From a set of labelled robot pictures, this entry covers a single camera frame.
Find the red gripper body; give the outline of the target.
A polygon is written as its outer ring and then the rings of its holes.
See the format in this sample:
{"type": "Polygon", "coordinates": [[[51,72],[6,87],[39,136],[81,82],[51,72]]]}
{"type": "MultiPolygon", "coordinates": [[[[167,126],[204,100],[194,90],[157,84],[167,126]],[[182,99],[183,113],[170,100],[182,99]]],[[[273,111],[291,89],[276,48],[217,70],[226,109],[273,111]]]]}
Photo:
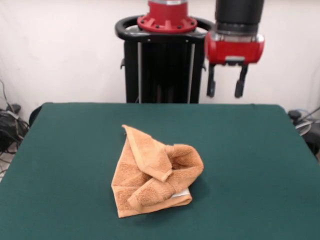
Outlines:
{"type": "Polygon", "coordinates": [[[265,38],[256,35],[224,35],[209,32],[204,38],[204,52],[212,65],[256,64],[264,50],[265,38]]]}

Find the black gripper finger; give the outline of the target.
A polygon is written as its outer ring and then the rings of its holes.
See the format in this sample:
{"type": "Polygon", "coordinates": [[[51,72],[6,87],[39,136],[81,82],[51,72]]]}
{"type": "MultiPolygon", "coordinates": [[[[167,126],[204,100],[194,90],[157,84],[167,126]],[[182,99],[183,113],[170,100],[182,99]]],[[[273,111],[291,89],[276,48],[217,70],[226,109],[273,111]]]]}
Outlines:
{"type": "Polygon", "coordinates": [[[243,65],[241,67],[239,79],[236,82],[236,87],[234,92],[235,98],[241,98],[243,96],[247,72],[248,72],[248,65],[243,65]]]}
{"type": "Polygon", "coordinates": [[[208,65],[208,81],[207,81],[207,91],[206,95],[208,97],[214,97],[216,90],[216,81],[215,81],[215,65],[208,65]]]}

